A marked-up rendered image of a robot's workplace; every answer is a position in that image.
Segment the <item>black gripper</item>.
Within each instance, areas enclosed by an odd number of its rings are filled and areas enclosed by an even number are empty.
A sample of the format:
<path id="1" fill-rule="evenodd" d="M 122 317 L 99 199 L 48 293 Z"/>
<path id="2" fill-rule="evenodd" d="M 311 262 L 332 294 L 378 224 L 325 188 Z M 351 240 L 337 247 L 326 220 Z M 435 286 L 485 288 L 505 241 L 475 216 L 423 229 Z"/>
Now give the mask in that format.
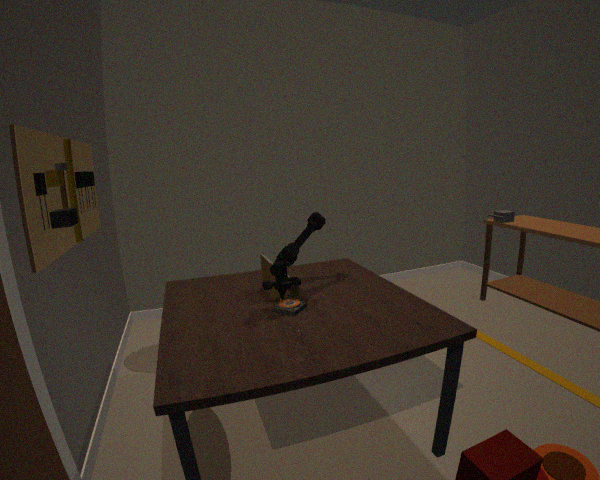
<path id="1" fill-rule="evenodd" d="M 284 274 L 287 274 L 287 270 L 286 270 L 286 271 L 283 271 L 283 272 L 281 273 L 280 277 L 283 277 L 283 276 L 284 276 Z M 301 285 L 301 280 L 300 280 L 298 277 L 293 277 L 293 278 L 294 278 L 294 285 L 295 285 L 295 286 Z M 280 295 L 281 299 L 283 299 L 283 298 L 284 298 L 284 296 L 285 296 L 285 293 L 286 293 L 286 291 L 287 291 L 287 289 L 281 290 L 280 286 L 279 286 L 279 285 L 277 285 L 277 282 L 273 282 L 273 283 L 271 283 L 270 281 L 264 281 L 264 282 L 262 283 L 262 287 L 263 287 L 263 289 L 264 289 L 264 290 L 271 290 L 271 289 L 274 287 L 274 288 L 275 288 L 275 289 L 278 291 L 278 293 L 279 293 L 279 295 Z"/>

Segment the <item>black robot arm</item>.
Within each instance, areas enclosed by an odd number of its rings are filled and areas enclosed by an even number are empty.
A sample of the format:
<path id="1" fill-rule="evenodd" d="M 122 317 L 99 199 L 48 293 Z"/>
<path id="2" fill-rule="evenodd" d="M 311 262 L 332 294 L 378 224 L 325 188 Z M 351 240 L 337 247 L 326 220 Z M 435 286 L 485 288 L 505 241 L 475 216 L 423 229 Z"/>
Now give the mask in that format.
<path id="1" fill-rule="evenodd" d="M 277 285 L 280 286 L 281 290 L 290 289 L 290 286 L 294 285 L 293 277 L 288 278 L 287 274 L 284 274 L 283 277 L 280 277 L 281 273 L 287 270 L 287 266 L 289 267 L 293 265 L 293 263 L 297 260 L 297 254 L 299 253 L 300 247 L 313 231 L 315 232 L 315 230 L 320 230 L 324 226 L 326 223 L 325 221 L 326 220 L 322 215 L 320 215 L 318 212 L 313 212 L 308 218 L 308 225 L 304 231 L 293 243 L 289 243 L 287 246 L 285 246 L 277 256 L 275 263 L 273 263 L 273 265 L 270 267 L 270 273 L 273 276 L 278 276 L 276 282 Z"/>

